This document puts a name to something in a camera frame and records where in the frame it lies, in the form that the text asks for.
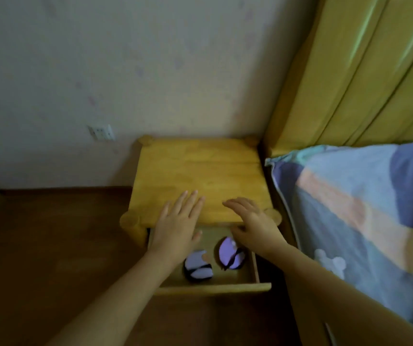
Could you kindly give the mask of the person's left hand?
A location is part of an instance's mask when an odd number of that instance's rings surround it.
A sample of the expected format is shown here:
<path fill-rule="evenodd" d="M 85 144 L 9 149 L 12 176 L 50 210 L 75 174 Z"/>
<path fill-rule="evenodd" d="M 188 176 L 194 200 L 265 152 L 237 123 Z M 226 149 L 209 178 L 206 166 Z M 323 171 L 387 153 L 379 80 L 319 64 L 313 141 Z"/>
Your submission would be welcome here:
<path fill-rule="evenodd" d="M 205 198 L 200 199 L 200 213 Z M 194 249 L 191 239 L 198 221 L 181 221 L 181 195 L 171 202 L 170 214 L 165 221 L 156 222 L 148 252 L 155 254 L 171 266 L 180 264 Z"/>

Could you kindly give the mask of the person's right hand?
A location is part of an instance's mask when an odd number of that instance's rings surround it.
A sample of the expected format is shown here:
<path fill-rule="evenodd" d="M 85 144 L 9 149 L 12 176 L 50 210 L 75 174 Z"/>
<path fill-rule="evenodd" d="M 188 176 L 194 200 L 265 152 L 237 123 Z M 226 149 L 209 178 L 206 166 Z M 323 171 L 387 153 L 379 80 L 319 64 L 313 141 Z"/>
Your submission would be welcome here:
<path fill-rule="evenodd" d="M 228 199 L 223 205 L 236 213 L 242 219 L 240 226 L 245 226 L 248 230 L 250 247 L 246 248 L 267 261 L 274 262 L 287 245 L 275 222 L 248 198 Z"/>

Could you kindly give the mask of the person's right forearm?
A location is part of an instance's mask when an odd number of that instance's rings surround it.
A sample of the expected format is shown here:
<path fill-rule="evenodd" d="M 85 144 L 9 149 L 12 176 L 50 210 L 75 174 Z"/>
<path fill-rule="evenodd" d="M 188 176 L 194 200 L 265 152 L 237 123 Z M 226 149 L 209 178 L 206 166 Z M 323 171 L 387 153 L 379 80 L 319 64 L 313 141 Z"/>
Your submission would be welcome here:
<path fill-rule="evenodd" d="M 333 333 L 364 346 L 413 346 L 413 325 L 295 247 L 279 242 L 263 256 L 309 291 Z"/>

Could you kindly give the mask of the person's left forearm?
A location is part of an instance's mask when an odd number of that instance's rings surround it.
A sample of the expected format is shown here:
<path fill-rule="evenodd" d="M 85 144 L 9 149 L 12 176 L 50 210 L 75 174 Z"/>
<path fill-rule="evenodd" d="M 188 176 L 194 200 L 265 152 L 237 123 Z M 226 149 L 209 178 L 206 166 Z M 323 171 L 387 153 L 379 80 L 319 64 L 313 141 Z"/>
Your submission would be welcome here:
<path fill-rule="evenodd" d="M 45 346 L 123 346 L 155 291 L 187 255 L 149 250 Z"/>

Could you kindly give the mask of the purple and black rolled sock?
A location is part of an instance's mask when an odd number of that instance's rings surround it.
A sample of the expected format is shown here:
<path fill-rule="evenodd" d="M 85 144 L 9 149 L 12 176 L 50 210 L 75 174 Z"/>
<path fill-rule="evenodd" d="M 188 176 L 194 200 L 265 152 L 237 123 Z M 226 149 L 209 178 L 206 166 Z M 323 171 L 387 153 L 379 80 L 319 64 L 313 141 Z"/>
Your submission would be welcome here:
<path fill-rule="evenodd" d="M 194 250 L 184 260 L 183 274 L 190 282 L 203 282 L 213 278 L 213 267 L 206 250 Z"/>
<path fill-rule="evenodd" d="M 217 258 L 220 267 L 224 270 L 239 270 L 247 261 L 245 249 L 237 244 L 234 238 L 223 237 L 217 247 Z"/>

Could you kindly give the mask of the wooden bedside table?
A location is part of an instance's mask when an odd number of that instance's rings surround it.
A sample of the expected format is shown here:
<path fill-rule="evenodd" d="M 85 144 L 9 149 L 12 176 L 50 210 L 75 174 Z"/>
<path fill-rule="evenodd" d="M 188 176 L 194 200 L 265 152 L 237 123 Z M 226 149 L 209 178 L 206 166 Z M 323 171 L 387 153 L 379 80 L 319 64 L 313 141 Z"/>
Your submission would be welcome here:
<path fill-rule="evenodd" d="M 148 228 L 156 225 L 167 201 L 197 190 L 206 198 L 198 224 L 214 227 L 238 224 L 238 215 L 222 202 L 237 197 L 254 200 L 274 220 L 273 208 L 258 154 L 259 138 L 154 138 L 144 135 L 128 210 L 120 227 L 140 247 L 146 247 Z"/>

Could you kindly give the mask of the open wooden drawer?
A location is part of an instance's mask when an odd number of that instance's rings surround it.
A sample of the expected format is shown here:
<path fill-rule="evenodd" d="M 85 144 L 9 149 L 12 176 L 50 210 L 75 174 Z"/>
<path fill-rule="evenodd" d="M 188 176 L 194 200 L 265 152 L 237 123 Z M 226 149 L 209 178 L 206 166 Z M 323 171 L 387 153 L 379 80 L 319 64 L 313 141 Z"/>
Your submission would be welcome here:
<path fill-rule="evenodd" d="M 221 295 L 270 291 L 272 284 L 261 282 L 255 254 L 244 249 L 244 263 L 238 269 L 224 270 L 220 262 L 219 247 L 226 237 L 231 237 L 229 227 L 200 227 L 202 238 L 195 250 L 204 251 L 212 266 L 212 278 L 195 282 L 179 264 L 155 292 L 155 296 Z"/>

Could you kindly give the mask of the blue patterned quilt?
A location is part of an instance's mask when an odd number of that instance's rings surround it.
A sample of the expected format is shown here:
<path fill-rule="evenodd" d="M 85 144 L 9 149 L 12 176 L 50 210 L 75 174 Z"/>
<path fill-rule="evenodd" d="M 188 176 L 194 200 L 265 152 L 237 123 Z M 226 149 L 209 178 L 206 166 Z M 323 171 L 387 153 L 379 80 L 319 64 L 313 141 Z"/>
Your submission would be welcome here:
<path fill-rule="evenodd" d="M 267 158 L 296 245 L 413 324 L 413 143 Z"/>

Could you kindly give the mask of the yellow wooden headboard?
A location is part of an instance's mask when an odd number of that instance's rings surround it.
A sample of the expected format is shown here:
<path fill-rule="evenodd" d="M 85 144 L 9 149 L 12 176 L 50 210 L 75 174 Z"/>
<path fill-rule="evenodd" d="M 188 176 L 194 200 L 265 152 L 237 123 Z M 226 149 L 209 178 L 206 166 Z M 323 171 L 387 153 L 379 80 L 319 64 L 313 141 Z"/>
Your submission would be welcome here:
<path fill-rule="evenodd" d="M 266 157 L 413 142 L 413 0 L 319 0 L 264 134 Z"/>

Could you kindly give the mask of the wooden bed frame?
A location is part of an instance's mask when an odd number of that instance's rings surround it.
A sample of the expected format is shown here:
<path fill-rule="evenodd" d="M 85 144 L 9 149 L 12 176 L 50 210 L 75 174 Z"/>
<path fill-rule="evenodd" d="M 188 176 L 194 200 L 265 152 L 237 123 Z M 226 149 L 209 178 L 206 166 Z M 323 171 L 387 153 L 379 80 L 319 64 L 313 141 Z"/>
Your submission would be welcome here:
<path fill-rule="evenodd" d="M 299 249 L 292 217 L 287 205 L 281 200 L 278 189 L 273 184 L 271 169 L 267 168 L 265 173 L 273 207 L 282 216 L 279 230 L 288 244 Z M 286 273 L 284 273 L 284 278 L 302 346 L 336 346 L 307 289 Z"/>

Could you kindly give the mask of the white wall socket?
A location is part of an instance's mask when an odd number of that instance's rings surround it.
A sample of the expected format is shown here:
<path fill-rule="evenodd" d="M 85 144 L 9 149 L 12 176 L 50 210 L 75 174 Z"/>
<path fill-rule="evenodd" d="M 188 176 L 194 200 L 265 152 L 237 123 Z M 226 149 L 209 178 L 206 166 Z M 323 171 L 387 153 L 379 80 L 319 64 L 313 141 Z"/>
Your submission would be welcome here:
<path fill-rule="evenodd" d="M 95 141 L 99 142 L 114 142 L 116 140 L 115 134 L 110 124 L 99 126 L 87 126 L 88 132 Z"/>

